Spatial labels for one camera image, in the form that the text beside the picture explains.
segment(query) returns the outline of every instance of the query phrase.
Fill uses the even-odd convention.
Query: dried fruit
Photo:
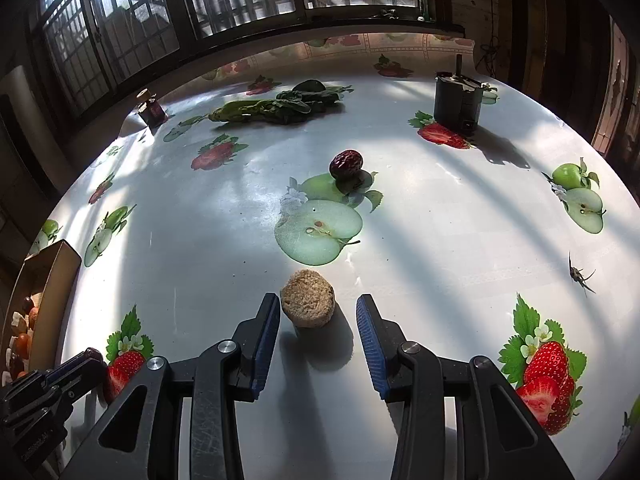
[[[569,365],[562,345],[556,341],[544,343],[524,370],[524,382],[536,377],[551,377],[557,384],[563,384],[569,373]]]
[[[362,168],[362,155],[356,150],[338,153],[329,164],[329,173],[335,180],[346,180],[355,176]]]
[[[24,314],[28,314],[33,307],[34,307],[34,304],[31,297],[27,296],[26,298],[24,298],[24,300],[22,301],[22,312]]]
[[[15,341],[15,352],[20,356],[21,359],[28,359],[31,349],[31,344],[29,341],[29,336],[27,334],[20,334],[18,339]]]
[[[37,306],[34,306],[29,311],[29,328],[31,328],[31,330],[33,330],[36,327],[36,321],[38,320],[39,310],[40,309]]]
[[[560,389],[551,377],[540,376],[519,387],[516,393],[531,410],[536,420],[544,426],[551,413],[551,406],[560,394]]]
[[[129,350],[128,352],[124,352],[121,356],[116,357],[111,366],[123,371],[126,373],[127,377],[132,378],[133,375],[142,368],[145,360],[146,359],[142,357],[140,352]]]

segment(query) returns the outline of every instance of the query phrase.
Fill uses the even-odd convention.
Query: bug
[[[595,269],[594,269],[594,271],[593,271],[589,276],[587,276],[586,278],[584,278],[584,277],[581,275],[581,272],[582,272],[582,269],[576,269],[575,267],[572,267],[572,265],[571,265],[571,252],[569,252],[569,275],[571,276],[571,279],[572,279],[572,280],[574,280],[574,282],[576,282],[576,283],[580,283],[580,286],[581,286],[582,288],[585,288],[585,289],[587,289],[587,290],[590,290],[591,292],[593,292],[593,293],[595,294],[595,293],[596,293],[596,292],[595,292],[595,290],[593,290],[592,288],[589,288],[589,285],[587,285],[587,284],[585,283],[585,282],[586,282],[586,281],[587,281],[591,276],[593,276],[593,272],[595,272]]]

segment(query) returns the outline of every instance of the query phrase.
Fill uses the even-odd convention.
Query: printed apple
[[[576,187],[566,192],[566,208],[569,216],[588,233],[602,231],[602,199],[593,190]]]
[[[362,217],[351,207],[330,200],[308,200],[276,224],[276,242],[284,253],[305,265],[324,265],[362,229]]]

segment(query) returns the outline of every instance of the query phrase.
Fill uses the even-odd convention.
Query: green apple print
[[[359,170],[355,176],[338,182],[330,173],[323,173],[306,179],[300,185],[292,178],[289,185],[293,184],[298,191],[305,193],[308,200],[331,200],[353,208],[366,198],[371,202],[370,212],[373,212],[383,198],[379,191],[369,189],[376,175],[375,171]]]
[[[62,229],[55,220],[47,219],[40,228],[36,239],[29,249],[29,254],[38,254],[41,250],[56,241],[58,233]]]
[[[107,213],[104,216],[104,220],[96,229],[94,237],[84,252],[85,267],[91,267],[98,259],[98,256],[109,246],[111,237],[124,229],[124,226],[127,225],[127,220],[125,219],[131,214],[136,205],[137,204],[131,209],[124,205],[116,209],[113,213]]]
[[[334,261],[361,229],[362,217],[351,207],[331,200],[308,200],[286,212],[283,209],[274,233],[289,258],[319,266]]]
[[[600,186],[598,175],[593,171],[587,172],[587,165],[580,157],[580,166],[577,164],[561,164],[552,176],[543,173],[551,184],[551,190],[564,205],[564,210],[581,228],[591,234],[602,231],[604,222],[602,215],[606,210],[602,209],[602,199],[591,189],[591,182]]]
[[[569,348],[557,321],[540,314],[516,295],[513,330],[500,350],[501,371],[549,435],[558,434],[582,405],[577,386],[587,356]]]
[[[107,339],[107,361],[109,364],[118,356],[125,354],[129,350],[135,350],[142,354],[145,359],[151,359],[154,354],[154,344],[146,335],[139,335],[142,324],[136,313],[134,305],[124,319],[120,330],[114,332]]]

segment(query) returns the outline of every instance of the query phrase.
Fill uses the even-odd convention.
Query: wall
[[[489,75],[483,56],[492,37],[491,0],[451,0],[453,22],[465,27],[466,36],[476,41],[474,62],[479,73]],[[498,33],[498,0],[494,0],[494,36]]]

